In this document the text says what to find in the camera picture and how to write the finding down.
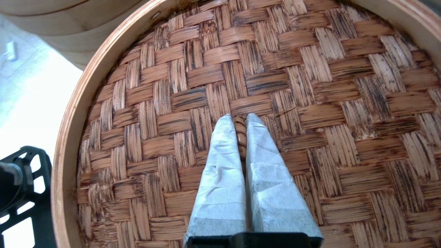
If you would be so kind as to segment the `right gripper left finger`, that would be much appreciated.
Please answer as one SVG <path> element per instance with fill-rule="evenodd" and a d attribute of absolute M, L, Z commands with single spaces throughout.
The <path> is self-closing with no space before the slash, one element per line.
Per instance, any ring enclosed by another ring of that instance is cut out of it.
<path fill-rule="evenodd" d="M 184 245 L 196 238 L 231 237 L 247 231 L 245 179 L 233 119 L 219 118 L 211 136 Z"/>

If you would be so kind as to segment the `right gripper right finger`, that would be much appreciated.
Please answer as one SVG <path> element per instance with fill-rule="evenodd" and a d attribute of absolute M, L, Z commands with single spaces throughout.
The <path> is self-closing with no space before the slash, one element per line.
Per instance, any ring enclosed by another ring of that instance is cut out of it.
<path fill-rule="evenodd" d="M 248 114 L 247 191 L 252 229 L 264 233 L 323 235 L 294 182 L 268 127 L 254 113 Z"/>

